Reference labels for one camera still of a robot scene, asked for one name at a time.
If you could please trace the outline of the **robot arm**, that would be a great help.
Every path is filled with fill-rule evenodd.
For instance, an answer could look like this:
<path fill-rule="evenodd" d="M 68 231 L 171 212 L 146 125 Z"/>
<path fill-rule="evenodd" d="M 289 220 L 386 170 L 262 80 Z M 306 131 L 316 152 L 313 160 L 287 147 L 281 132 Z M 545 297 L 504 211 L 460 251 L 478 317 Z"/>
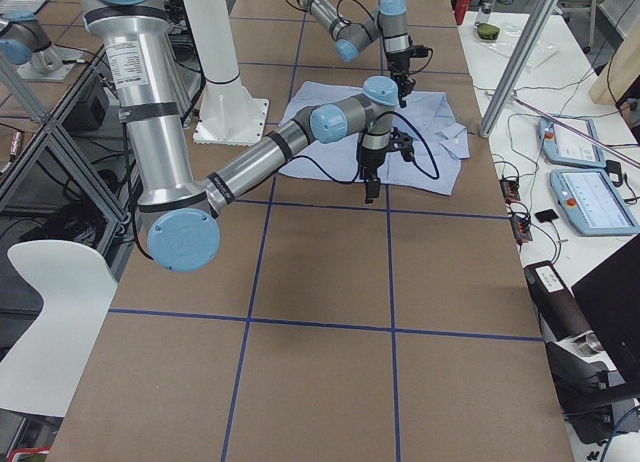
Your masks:
<path fill-rule="evenodd" d="M 300 110 L 264 133 L 267 103 L 243 86 L 226 0 L 183 0 L 203 76 L 201 129 L 248 148 L 222 169 L 196 180 L 189 163 L 175 65 L 168 50 L 163 0 L 80 0 L 86 29 L 107 53 L 119 119 L 143 185 L 138 208 L 150 256 L 162 267 L 202 268 L 220 244 L 222 208 L 261 184 L 313 142 L 359 134 L 367 149 L 388 142 L 391 112 L 402 102 L 406 69 L 368 78 L 347 99 Z"/>
<path fill-rule="evenodd" d="M 366 10 L 362 22 L 348 19 L 337 4 L 329 0 L 296 0 L 300 10 L 310 14 L 331 36 L 336 51 L 345 62 L 356 59 L 379 41 L 384 50 L 390 78 L 398 87 L 398 102 L 404 108 L 406 97 L 415 86 L 411 70 L 413 58 L 427 58 L 430 49 L 416 45 L 408 31 L 406 0 L 382 0 Z"/>

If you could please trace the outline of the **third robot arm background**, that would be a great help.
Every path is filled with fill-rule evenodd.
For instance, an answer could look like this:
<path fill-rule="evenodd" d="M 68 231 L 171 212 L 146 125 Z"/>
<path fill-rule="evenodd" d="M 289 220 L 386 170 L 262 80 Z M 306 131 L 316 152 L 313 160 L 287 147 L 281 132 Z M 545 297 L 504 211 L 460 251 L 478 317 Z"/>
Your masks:
<path fill-rule="evenodd" d="M 13 65 L 29 62 L 52 45 L 33 12 L 13 10 L 1 16 L 1 53 Z"/>

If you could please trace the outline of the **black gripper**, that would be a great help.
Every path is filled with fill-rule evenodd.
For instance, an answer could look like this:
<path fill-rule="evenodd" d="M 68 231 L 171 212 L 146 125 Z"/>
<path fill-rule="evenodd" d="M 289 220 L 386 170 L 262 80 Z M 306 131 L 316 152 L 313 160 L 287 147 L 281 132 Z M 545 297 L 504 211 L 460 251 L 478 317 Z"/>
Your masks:
<path fill-rule="evenodd" d="M 415 80 L 410 76 L 410 55 L 407 51 L 387 52 L 385 58 L 390 77 L 397 85 L 399 106 L 406 107 L 406 98 L 415 87 Z"/>
<path fill-rule="evenodd" d="M 385 162 L 386 148 L 371 149 L 361 146 L 358 149 L 359 178 L 365 187 L 365 203 L 372 204 L 380 195 L 378 168 Z"/>

